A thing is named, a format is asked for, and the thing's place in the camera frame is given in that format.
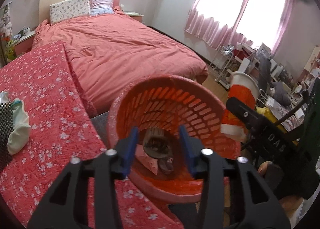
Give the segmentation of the white floral pillow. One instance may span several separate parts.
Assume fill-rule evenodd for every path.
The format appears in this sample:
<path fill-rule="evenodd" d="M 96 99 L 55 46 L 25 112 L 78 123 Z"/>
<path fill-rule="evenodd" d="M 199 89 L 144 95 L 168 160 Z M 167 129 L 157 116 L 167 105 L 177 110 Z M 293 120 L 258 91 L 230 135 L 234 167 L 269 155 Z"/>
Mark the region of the white floral pillow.
<path fill-rule="evenodd" d="M 51 4 L 49 7 L 50 23 L 59 22 L 91 14 L 89 0 L 65 0 Z"/>

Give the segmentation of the pink bedside table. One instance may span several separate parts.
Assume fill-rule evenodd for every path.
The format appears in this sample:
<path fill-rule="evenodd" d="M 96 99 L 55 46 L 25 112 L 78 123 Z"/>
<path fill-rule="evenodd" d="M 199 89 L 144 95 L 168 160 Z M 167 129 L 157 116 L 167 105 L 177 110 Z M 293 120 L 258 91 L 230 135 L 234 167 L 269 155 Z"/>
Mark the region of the pink bedside table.
<path fill-rule="evenodd" d="M 17 57 L 31 51 L 34 37 L 35 30 L 31 31 L 27 36 L 20 38 L 20 40 L 14 44 L 14 50 Z"/>

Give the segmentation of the white mug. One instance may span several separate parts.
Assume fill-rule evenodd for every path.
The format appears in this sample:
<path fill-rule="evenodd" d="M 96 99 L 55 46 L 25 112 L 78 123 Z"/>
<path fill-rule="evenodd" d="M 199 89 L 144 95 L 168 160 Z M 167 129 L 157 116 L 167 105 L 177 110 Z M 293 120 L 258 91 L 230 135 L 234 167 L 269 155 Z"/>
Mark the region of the white mug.
<path fill-rule="evenodd" d="M 29 28 L 29 27 L 25 27 L 25 28 L 23 29 L 23 35 L 26 36 L 26 35 L 28 35 L 29 33 L 30 33 L 30 28 Z"/>

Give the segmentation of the red plastic laundry basket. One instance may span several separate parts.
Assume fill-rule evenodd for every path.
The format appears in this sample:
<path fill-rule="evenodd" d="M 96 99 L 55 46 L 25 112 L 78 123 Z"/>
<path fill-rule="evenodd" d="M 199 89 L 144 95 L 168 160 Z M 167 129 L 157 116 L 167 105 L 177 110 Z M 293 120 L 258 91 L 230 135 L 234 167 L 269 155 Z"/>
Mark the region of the red plastic laundry basket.
<path fill-rule="evenodd" d="M 124 88 L 110 107 L 108 145 L 127 137 L 138 127 L 142 140 L 149 128 L 160 128 L 173 143 L 174 171 L 153 174 L 138 160 L 131 166 L 129 179 L 146 196 L 166 204 L 198 202 L 202 181 L 194 180 L 185 166 L 178 141 L 180 125 L 190 136 L 202 141 L 222 157 L 235 159 L 240 143 L 220 132 L 225 105 L 210 90 L 188 78 L 176 75 L 140 79 Z"/>

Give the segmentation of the pink window curtain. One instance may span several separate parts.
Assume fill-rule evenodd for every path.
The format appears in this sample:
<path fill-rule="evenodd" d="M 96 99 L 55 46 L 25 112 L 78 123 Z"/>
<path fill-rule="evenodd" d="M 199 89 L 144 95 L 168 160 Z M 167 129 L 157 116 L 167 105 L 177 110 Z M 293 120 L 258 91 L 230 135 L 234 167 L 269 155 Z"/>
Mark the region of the pink window curtain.
<path fill-rule="evenodd" d="M 278 50 L 296 0 L 195 0 L 185 32 L 217 49 L 245 43 Z"/>

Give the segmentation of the salmon pink duvet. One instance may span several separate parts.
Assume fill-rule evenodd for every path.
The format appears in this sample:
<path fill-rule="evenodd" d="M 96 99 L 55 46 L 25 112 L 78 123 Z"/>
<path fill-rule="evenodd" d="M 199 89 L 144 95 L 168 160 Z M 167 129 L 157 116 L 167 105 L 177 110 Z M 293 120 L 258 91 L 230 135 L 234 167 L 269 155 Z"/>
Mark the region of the salmon pink duvet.
<path fill-rule="evenodd" d="M 121 11 L 56 24 L 44 20 L 32 48 L 58 41 L 98 114 L 136 80 L 169 74 L 203 83 L 208 76 L 206 63 L 191 49 Z"/>

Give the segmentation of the red floral bedspread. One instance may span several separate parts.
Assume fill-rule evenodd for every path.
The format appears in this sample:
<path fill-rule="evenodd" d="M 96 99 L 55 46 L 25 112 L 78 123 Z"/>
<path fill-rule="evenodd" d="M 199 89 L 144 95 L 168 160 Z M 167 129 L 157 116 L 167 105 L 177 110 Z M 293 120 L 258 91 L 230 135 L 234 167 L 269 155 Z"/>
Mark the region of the red floral bedspread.
<path fill-rule="evenodd" d="M 90 159 L 105 148 L 75 85 L 64 47 L 56 42 L 1 69 L 1 90 L 21 99 L 31 133 L 1 172 L 1 196 L 23 225 L 74 156 Z"/>

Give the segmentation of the plush toy stack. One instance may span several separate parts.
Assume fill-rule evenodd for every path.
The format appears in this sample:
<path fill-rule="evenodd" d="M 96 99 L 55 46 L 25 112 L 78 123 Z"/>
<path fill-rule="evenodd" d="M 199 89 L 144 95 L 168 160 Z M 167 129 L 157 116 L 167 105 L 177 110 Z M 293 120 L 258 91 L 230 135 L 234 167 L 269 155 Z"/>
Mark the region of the plush toy stack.
<path fill-rule="evenodd" d="M 12 38 L 12 22 L 10 14 L 10 5 L 12 2 L 7 3 L 1 7 L 1 53 L 3 55 L 4 64 L 8 63 L 7 60 L 7 44 Z"/>

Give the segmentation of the red white paper cup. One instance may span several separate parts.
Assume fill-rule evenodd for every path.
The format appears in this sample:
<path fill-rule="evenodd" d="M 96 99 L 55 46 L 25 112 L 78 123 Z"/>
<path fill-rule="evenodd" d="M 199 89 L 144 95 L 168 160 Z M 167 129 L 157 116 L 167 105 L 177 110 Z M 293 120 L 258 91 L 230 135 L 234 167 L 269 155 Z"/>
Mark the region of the red white paper cup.
<path fill-rule="evenodd" d="M 244 142 L 248 134 L 249 118 L 254 112 L 259 89 L 248 74 L 234 72 L 226 102 L 226 110 L 221 120 L 222 134 L 238 142 Z"/>

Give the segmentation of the far bedside table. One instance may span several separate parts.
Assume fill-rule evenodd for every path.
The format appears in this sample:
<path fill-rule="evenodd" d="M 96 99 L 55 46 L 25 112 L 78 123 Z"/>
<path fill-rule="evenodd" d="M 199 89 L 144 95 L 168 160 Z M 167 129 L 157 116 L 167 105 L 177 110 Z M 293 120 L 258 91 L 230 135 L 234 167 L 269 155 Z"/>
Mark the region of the far bedside table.
<path fill-rule="evenodd" d="M 138 21 L 140 23 L 143 22 L 143 16 L 144 15 L 142 15 L 140 13 L 137 13 L 137 12 L 134 12 L 134 11 L 125 11 L 124 13 L 125 13 L 125 15 L 133 18 L 134 20 L 136 20 L 136 21 Z"/>

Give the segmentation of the pink striped pillow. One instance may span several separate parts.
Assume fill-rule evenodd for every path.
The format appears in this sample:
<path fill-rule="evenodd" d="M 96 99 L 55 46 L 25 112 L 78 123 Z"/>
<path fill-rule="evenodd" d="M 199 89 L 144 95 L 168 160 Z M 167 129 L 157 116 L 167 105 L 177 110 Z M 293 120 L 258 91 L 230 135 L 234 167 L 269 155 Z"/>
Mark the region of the pink striped pillow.
<path fill-rule="evenodd" d="M 91 16 L 113 14 L 114 0 L 89 0 Z"/>

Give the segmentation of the cluttered desk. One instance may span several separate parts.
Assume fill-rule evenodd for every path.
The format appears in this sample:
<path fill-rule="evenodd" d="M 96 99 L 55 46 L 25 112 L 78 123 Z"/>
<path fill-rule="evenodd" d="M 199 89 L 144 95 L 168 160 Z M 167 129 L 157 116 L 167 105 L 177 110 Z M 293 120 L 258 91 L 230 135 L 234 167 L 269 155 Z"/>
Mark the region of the cluttered desk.
<path fill-rule="evenodd" d="M 284 82 L 272 80 L 271 83 L 267 84 L 267 89 L 263 90 L 258 87 L 255 80 L 248 74 L 239 71 L 232 74 L 228 97 L 237 98 L 250 109 L 255 108 L 257 101 L 259 101 L 259 95 L 267 92 L 270 92 L 274 102 L 277 102 L 280 106 L 291 106 L 292 101 L 287 92 L 287 85 Z M 245 124 L 228 109 L 225 110 L 223 115 L 220 131 L 227 137 L 240 142 L 243 142 L 248 134 Z"/>

